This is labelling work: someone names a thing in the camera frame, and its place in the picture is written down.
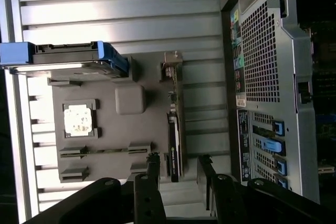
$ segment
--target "ventilation grille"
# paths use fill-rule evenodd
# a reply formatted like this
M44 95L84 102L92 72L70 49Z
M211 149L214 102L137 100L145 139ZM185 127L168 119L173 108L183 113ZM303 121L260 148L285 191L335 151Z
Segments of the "ventilation grille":
M253 120L260 123L272 124L273 116L263 113L253 113Z
M265 170L264 168L262 168L260 165L255 164L255 169L256 169L256 172L259 173L265 179L268 179L269 181L272 181L272 182L276 182L275 176L272 173Z
M270 159L263 155L262 153L259 153L257 151L254 151L254 158L258 160L259 162L263 163L264 165L268 166L269 168L274 168L274 159Z
M269 154L274 154L274 152L271 152L271 151L269 151L269 150L264 150L262 147L261 147L261 140L259 140L258 138L255 138L254 137L254 145L256 146L256 147L258 147L259 149L261 149L261 150L263 150L264 152L268 152Z
M242 24L246 99L280 102L274 14L263 3Z
M233 58L237 59L240 54L241 54L241 45L239 44L233 49Z

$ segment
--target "screw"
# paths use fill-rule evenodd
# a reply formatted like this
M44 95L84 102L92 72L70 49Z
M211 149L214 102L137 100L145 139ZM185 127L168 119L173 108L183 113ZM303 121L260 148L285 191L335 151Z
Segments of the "screw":
M258 186L263 186L264 185L264 182L262 182L261 180L256 180L254 183Z
M226 179L226 176L224 176L224 175L219 175L218 178L219 178L220 180L224 180L224 179Z
M113 180L110 180L110 181L106 181L105 182L105 185L106 186L110 186L110 185L113 185L114 181Z

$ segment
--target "white chip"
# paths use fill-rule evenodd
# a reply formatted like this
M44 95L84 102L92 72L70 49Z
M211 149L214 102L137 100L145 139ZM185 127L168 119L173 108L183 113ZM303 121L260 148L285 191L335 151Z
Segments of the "white chip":
M70 105L64 110L65 132L70 136L88 136L92 131L91 110L86 105Z

